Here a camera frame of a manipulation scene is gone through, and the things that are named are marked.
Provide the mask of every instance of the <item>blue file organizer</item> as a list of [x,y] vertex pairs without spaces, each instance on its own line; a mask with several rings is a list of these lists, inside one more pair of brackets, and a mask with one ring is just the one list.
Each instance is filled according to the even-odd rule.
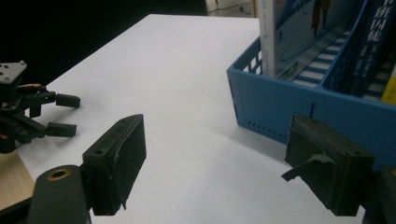
[[[395,165],[396,106],[333,91],[347,68],[348,54],[353,53],[353,39],[351,32],[322,78],[299,75],[292,82],[262,75],[260,39],[256,39],[227,70],[238,125],[287,143],[292,116],[306,116],[374,153],[376,170]],[[315,87],[296,84],[300,81]]]

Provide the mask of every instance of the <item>cable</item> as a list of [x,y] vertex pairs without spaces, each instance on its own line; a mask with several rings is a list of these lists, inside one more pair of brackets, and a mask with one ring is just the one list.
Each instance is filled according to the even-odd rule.
[[221,11],[221,10],[225,10],[225,9],[230,9],[232,7],[239,7],[239,6],[246,5],[246,4],[250,4],[250,3],[241,3],[241,4],[238,4],[238,5],[235,5],[235,6],[231,6],[231,7],[218,8],[218,9],[215,9],[215,10],[208,11],[207,13],[212,13],[212,12],[215,12],[215,11]]

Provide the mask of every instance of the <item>wooden surface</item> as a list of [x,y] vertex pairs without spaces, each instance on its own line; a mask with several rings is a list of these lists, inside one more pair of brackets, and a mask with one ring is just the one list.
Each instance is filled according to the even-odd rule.
[[34,187],[17,150],[0,154],[0,210],[30,198]]

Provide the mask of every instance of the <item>white table surface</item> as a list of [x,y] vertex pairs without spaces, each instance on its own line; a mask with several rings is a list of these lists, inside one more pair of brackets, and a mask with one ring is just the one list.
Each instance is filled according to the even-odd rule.
[[81,108],[44,105],[36,120],[78,132],[20,146],[32,177],[81,165],[117,120],[144,114],[148,157],[127,210],[93,223],[361,223],[362,208],[335,217],[280,177],[285,145],[236,125],[226,69],[257,36],[256,19],[149,15],[48,85]]

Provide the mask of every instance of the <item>dark background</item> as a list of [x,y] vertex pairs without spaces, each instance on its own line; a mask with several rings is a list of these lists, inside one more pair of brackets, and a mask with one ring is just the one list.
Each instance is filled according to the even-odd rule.
[[0,63],[25,61],[22,83],[43,85],[148,14],[207,15],[205,0],[8,0],[0,7]]

